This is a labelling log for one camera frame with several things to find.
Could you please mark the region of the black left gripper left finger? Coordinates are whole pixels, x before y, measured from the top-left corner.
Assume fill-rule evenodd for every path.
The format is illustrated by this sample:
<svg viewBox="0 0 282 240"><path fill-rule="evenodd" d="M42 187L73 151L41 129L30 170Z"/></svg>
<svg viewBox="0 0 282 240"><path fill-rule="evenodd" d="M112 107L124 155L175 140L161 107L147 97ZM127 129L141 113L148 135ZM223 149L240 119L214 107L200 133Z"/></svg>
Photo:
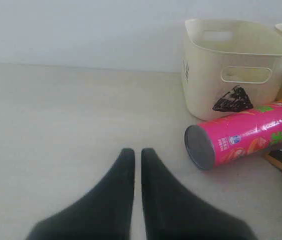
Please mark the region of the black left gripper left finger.
<svg viewBox="0 0 282 240"><path fill-rule="evenodd" d="M29 240L128 240L134 200L135 153L121 150L98 184L77 202L38 222Z"/></svg>

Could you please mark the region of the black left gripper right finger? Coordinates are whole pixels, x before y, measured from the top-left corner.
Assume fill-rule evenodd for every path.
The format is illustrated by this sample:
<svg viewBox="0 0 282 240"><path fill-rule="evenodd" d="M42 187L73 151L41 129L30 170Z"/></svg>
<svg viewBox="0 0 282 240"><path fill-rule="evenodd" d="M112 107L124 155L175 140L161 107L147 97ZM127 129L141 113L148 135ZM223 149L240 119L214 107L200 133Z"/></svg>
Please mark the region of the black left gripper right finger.
<svg viewBox="0 0 282 240"><path fill-rule="evenodd" d="M141 152L142 204L149 240L255 240L242 220L203 201L165 167L155 150Z"/></svg>

